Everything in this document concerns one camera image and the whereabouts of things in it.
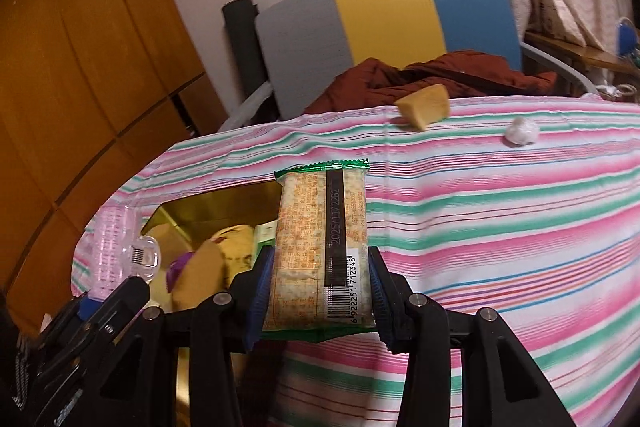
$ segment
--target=striped tablecloth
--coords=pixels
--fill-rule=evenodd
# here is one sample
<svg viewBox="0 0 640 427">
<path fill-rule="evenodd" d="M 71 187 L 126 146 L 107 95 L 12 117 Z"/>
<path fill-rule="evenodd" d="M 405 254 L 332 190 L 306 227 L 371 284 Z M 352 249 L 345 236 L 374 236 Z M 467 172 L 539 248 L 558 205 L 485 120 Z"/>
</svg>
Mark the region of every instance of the striped tablecloth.
<svg viewBox="0 0 640 427">
<path fill-rule="evenodd" d="M 502 134 L 524 115 L 537 143 Z M 394 107 L 302 116 L 178 143 L 110 202 L 165 201 L 267 180 L 294 164 L 368 158 L 369 244 L 445 307 L 496 308 L 578 426 L 605 426 L 640 375 L 640 108 L 570 98 L 452 100 L 418 133 Z M 88 288 L 91 223 L 72 289 Z M 407 359 L 376 333 L 290 343 L 274 423 L 389 425 Z M 460 359 L 452 362 L 460 423 Z"/>
</svg>

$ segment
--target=white crumpled ball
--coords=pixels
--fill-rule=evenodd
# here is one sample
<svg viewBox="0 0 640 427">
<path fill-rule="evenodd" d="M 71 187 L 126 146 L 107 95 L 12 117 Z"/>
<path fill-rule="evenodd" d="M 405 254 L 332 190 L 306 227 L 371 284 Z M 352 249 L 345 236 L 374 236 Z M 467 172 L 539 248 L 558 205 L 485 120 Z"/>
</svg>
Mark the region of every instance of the white crumpled ball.
<svg viewBox="0 0 640 427">
<path fill-rule="evenodd" d="M 504 138 L 514 145 L 526 145 L 535 142 L 539 134 L 540 127 L 537 123 L 523 116 L 518 116 L 507 127 Z"/>
</svg>

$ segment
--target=metal screw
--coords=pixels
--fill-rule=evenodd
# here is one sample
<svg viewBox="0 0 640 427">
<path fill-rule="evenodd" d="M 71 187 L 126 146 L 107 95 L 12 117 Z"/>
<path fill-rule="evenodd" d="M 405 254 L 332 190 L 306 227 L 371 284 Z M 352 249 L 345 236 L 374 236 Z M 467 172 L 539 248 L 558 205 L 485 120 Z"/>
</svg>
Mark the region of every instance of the metal screw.
<svg viewBox="0 0 640 427">
<path fill-rule="evenodd" d="M 413 304 L 414 306 L 418 306 L 419 308 L 427 304 L 427 295 L 423 293 L 412 293 L 411 295 L 409 295 L 409 302 L 411 302 L 411 304 Z"/>
<path fill-rule="evenodd" d="M 225 304 L 229 304 L 233 300 L 231 293 L 220 292 L 213 295 L 213 302 L 218 306 L 224 306 Z"/>
<path fill-rule="evenodd" d="M 142 318 L 148 321 L 152 321 L 160 316 L 160 308 L 158 306 L 149 306 L 142 312 Z"/>
<path fill-rule="evenodd" d="M 480 310 L 480 316 L 486 321 L 493 322 L 498 318 L 498 312 L 493 308 L 482 308 Z"/>
</svg>

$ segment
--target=chair backrest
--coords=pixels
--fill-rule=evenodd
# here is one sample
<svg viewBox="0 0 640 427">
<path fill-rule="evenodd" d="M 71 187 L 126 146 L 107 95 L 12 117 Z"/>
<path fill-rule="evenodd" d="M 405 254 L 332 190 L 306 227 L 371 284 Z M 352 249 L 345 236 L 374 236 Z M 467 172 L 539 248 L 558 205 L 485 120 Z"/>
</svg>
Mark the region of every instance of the chair backrest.
<svg viewBox="0 0 640 427">
<path fill-rule="evenodd" d="M 476 50 L 521 68 L 509 0 L 284 0 L 261 12 L 256 26 L 286 119 L 368 57 L 404 68 Z"/>
</svg>

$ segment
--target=chair armrest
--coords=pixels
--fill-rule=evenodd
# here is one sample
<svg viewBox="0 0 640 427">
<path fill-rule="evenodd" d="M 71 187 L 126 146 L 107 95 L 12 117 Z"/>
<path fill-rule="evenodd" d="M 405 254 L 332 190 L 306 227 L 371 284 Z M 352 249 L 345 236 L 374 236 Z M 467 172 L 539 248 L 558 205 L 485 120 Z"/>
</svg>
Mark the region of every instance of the chair armrest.
<svg viewBox="0 0 640 427">
<path fill-rule="evenodd" d="M 239 129 L 249 122 L 255 113 L 260 109 L 260 106 L 267 98 L 273 93 L 273 86 L 270 82 L 263 83 L 258 89 L 249 95 L 249 97 L 242 102 L 242 105 L 231 113 L 224 123 L 218 129 L 218 132 L 230 131 L 232 129 Z"/>
<path fill-rule="evenodd" d="M 594 94 L 598 94 L 598 90 L 596 86 L 582 73 L 578 73 L 578 71 L 574 70 L 571 66 L 565 64 L 562 60 L 558 60 L 557 58 L 545 53 L 542 50 L 534 48 L 530 44 L 526 42 L 521 42 L 520 47 L 522 49 L 522 53 L 535 60 L 537 63 L 542 64 L 545 68 L 549 68 L 551 71 L 555 71 L 557 74 L 578 84 L 579 86 L 584 87 L 587 92 L 592 92 Z"/>
</svg>

